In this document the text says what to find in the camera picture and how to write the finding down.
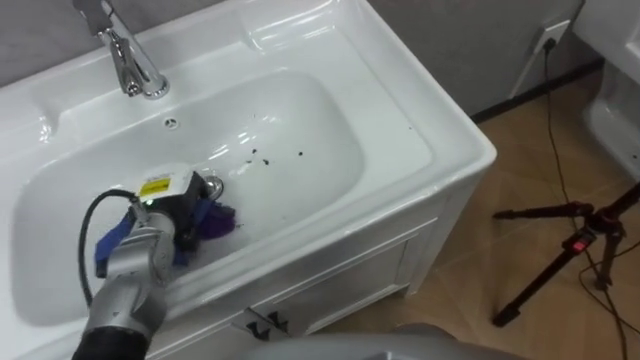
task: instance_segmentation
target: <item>sink countertop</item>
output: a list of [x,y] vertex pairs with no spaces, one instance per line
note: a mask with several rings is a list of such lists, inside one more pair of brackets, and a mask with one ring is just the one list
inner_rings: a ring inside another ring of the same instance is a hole
[[[489,141],[365,0],[229,0],[138,38],[172,82],[161,100],[121,94],[106,49],[0,89],[0,336],[10,344],[2,358],[68,357],[86,321],[34,324],[16,310],[14,292],[24,284],[15,281],[12,241],[21,226],[39,223],[16,210],[24,190],[47,168],[177,104],[273,74],[309,77],[344,115],[364,169],[349,191],[317,213],[179,278],[168,290],[169,318],[445,191],[495,158]],[[49,186],[56,191],[55,183]],[[42,241],[34,251],[46,251]],[[29,271],[37,276],[39,269]],[[56,275],[77,281],[75,272]],[[82,298],[79,287],[41,285]],[[46,298],[33,301],[47,305]]]

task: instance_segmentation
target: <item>cabinet door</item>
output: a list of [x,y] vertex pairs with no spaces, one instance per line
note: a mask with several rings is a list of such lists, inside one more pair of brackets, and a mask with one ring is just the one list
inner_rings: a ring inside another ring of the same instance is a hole
[[314,332],[398,290],[396,275],[406,242],[283,300],[254,307],[265,317],[277,312],[291,335]]
[[195,334],[193,340],[176,346],[177,350],[159,354],[152,359],[224,360],[264,344],[243,327],[243,322],[246,322],[246,316],[238,315],[222,325]]

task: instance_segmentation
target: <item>cabinet handle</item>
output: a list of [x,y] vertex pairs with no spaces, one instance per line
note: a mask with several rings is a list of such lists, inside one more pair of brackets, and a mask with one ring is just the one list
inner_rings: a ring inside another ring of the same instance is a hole
[[281,321],[277,311],[274,311],[271,314],[267,315],[267,318],[271,320],[273,326],[275,326],[276,329],[282,330],[285,333],[289,332],[289,321]]
[[258,323],[256,321],[247,324],[247,329],[251,330],[251,334],[258,340],[269,341],[269,333],[271,329],[266,329],[262,332],[258,331]]

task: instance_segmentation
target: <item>black tripod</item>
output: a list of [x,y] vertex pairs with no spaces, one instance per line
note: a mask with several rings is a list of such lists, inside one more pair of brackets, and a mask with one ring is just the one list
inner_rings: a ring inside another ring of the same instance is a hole
[[602,264],[597,270],[596,288],[606,290],[611,285],[611,266],[618,244],[625,236],[624,227],[619,218],[640,200],[640,183],[627,191],[613,204],[598,211],[591,204],[572,202],[566,205],[527,209],[523,211],[501,211],[493,215],[495,219],[517,218],[584,218],[584,225],[568,239],[562,242],[564,249],[522,292],[504,307],[494,318],[493,324],[503,327],[520,315],[520,306],[526,303],[540,288],[557,274],[574,257],[585,251],[598,237],[606,239]]

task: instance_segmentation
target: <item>red light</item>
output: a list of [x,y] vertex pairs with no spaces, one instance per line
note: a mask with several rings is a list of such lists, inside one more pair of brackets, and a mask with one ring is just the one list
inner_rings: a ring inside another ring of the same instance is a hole
[[573,250],[577,251],[577,252],[582,252],[582,250],[586,249],[587,245],[583,242],[578,241],[577,243],[573,244]]

